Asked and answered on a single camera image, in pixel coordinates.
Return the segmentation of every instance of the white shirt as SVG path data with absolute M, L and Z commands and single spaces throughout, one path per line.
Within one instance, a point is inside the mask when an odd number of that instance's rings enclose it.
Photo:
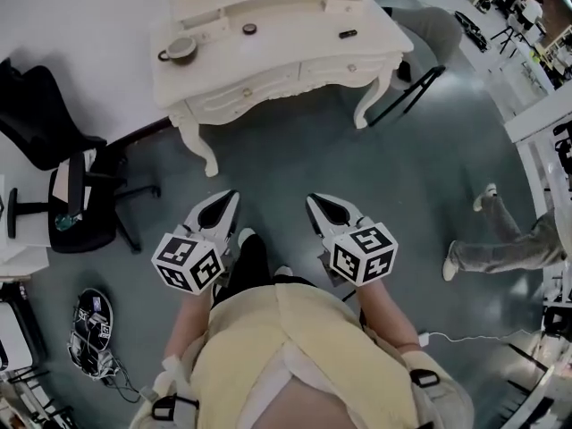
M 240 413 L 238 429 L 251 429 L 279 392 L 295 376 L 307 386 L 337 396 L 343 401 L 333 384 L 322 371 L 291 341 L 284 343 L 266 365 L 256 384 L 250 390 L 246 404 Z M 356 429 L 367 429 L 363 419 L 347 408 L 349 418 Z
M 543 8 L 536 0 L 526 0 L 522 15 L 533 24 L 543 16 Z

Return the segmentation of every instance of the shoe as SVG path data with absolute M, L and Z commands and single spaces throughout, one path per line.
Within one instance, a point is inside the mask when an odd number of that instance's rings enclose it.
M 249 227 L 245 227 L 244 229 L 242 229 L 242 231 L 240 231 L 239 233 L 239 248 L 242 248 L 242 243 L 244 243 L 246 241 L 246 239 L 248 237 L 250 237 L 250 235 L 256 235 L 257 233 L 254 232 L 252 229 L 250 229 Z
M 452 241 L 449 245 L 449 252 L 447 253 L 447 258 L 445 259 L 445 262 L 443 263 L 443 280 L 445 280 L 446 282 L 450 282 L 455 275 L 458 272 L 458 265 L 453 264 L 453 261 L 450 260 L 450 249 L 453 247 L 453 243 L 455 243 L 455 241 Z
M 493 197 L 497 195 L 497 185 L 494 183 L 487 184 L 484 191 L 473 202 L 473 209 L 478 213 L 483 209 L 483 197 Z
M 274 272 L 274 276 L 278 276 L 278 275 L 294 276 L 294 272 L 292 272 L 292 269 L 289 268 L 287 265 L 282 265 L 276 269 L 276 272 Z

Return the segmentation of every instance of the black round object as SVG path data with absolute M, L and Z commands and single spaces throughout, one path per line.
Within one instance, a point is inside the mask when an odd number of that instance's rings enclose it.
M 244 24 L 242 26 L 242 33 L 245 35 L 254 35 L 257 33 L 257 25 L 256 24 Z

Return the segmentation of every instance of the person's arm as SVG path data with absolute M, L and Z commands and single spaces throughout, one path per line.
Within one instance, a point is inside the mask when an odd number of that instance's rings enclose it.
M 419 336 L 413 324 L 391 298 L 382 280 L 356 288 L 367 326 L 401 354 L 419 351 Z
M 172 355 L 182 358 L 189 345 L 206 332 L 210 311 L 210 290 L 205 290 L 199 296 L 184 295 L 171 338 L 164 349 L 165 358 Z

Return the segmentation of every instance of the gray chair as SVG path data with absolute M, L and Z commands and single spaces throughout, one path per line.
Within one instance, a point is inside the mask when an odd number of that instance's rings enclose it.
M 414 50 L 403 55 L 403 65 L 408 64 L 410 79 L 398 76 L 394 71 L 390 87 L 402 90 L 401 96 L 389 105 L 379 116 L 369 123 L 375 126 L 387 113 L 403 100 L 417 91 L 417 95 L 403 113 L 413 107 L 433 82 L 446 70 L 446 63 L 458 49 L 463 36 L 463 29 L 452 14 L 442 8 L 423 8 L 420 10 L 403 10 L 399 8 L 384 8 L 396 21 L 406 35 L 411 38 Z

